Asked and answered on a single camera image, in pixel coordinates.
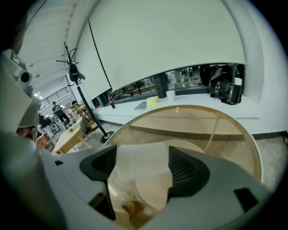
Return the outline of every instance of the yellow sponge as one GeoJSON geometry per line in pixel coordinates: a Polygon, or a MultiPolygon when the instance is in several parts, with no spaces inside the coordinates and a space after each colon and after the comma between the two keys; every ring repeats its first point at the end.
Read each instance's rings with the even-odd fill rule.
{"type": "Polygon", "coordinates": [[[158,101],[159,101],[158,96],[147,98],[147,107],[149,108],[149,107],[156,106],[158,101]]]}

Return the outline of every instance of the window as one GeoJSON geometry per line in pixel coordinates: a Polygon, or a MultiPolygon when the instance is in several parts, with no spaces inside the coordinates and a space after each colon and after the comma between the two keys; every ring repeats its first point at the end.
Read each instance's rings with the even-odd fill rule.
{"type": "MultiPolygon", "coordinates": [[[[228,64],[205,64],[168,71],[133,82],[117,90],[108,90],[106,97],[110,96],[114,103],[118,104],[144,100],[153,96],[164,98],[167,90],[175,90],[176,95],[209,93],[209,79],[213,71],[218,66],[226,65],[228,64]]],[[[243,78],[244,67],[240,66],[243,78]]]]}

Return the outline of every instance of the blue notebook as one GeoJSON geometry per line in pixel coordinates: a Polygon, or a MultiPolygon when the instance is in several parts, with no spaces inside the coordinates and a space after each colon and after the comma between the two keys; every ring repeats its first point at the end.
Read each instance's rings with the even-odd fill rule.
{"type": "Polygon", "coordinates": [[[138,106],[134,108],[134,110],[144,110],[147,107],[147,102],[141,102],[138,106]]]}

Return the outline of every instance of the security camera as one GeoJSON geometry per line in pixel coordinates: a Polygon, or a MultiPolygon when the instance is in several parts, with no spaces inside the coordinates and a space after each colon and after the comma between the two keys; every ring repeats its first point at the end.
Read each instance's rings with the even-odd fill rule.
{"type": "Polygon", "coordinates": [[[32,81],[32,74],[27,71],[25,63],[10,49],[1,53],[0,62],[20,87],[27,91],[32,81]]]}

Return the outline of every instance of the camera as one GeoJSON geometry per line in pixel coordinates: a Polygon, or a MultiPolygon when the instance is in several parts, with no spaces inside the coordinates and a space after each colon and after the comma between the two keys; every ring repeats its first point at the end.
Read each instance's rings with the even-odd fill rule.
{"type": "Polygon", "coordinates": [[[0,62],[20,87],[27,91],[32,81],[32,74],[27,71],[25,63],[10,49],[1,53],[0,62]]]}
{"type": "Polygon", "coordinates": [[[85,80],[85,76],[78,71],[75,64],[70,64],[69,77],[71,81],[79,81],[80,79],[85,80]]]}

